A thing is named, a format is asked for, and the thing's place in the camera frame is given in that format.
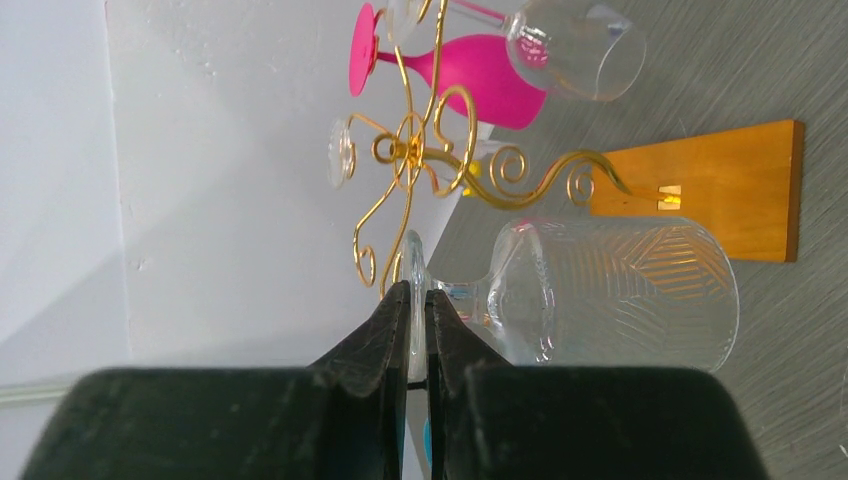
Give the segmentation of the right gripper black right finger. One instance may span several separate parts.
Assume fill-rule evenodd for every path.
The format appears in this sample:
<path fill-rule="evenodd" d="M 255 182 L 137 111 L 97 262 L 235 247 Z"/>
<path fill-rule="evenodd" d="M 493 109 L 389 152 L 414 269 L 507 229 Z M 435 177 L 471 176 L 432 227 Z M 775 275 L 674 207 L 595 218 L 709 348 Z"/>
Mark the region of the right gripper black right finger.
<path fill-rule="evenodd" d="M 515 366 L 426 294 L 435 479 L 764 479 L 732 397 L 664 367 Z"/>

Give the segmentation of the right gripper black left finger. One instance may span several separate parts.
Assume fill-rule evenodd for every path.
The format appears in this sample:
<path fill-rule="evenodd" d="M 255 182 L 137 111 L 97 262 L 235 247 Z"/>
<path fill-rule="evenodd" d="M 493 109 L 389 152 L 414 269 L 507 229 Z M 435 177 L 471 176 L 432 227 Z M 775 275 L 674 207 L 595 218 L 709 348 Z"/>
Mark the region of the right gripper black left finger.
<path fill-rule="evenodd" d="M 412 292 L 401 281 L 319 359 L 113 368 L 81 378 L 26 479 L 398 479 Z"/>

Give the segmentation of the clear patterned wine glass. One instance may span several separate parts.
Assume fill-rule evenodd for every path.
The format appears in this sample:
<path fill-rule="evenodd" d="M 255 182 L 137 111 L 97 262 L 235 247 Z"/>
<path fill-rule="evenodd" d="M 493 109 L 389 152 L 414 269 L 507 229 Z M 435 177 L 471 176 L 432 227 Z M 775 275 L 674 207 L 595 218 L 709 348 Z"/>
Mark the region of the clear patterned wine glass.
<path fill-rule="evenodd" d="M 717 371 L 739 328 L 730 261 L 683 217 L 518 219 L 488 273 L 440 280 L 408 231 L 400 275 L 415 295 L 443 291 L 462 322 L 517 365 L 662 366 Z"/>

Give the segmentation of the blue wine glass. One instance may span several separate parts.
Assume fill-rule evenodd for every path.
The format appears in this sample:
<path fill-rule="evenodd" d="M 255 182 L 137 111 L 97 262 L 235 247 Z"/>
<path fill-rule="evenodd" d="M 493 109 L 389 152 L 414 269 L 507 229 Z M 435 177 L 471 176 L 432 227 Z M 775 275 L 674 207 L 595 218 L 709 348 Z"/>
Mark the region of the blue wine glass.
<path fill-rule="evenodd" d="M 430 420 L 427 419 L 424 421 L 423 429 L 422 429 L 422 438 L 423 445 L 425 451 L 425 458 L 427 461 L 427 465 L 429 468 L 432 468 L 433 455 L 432 455 L 432 432 L 431 432 L 431 423 Z"/>

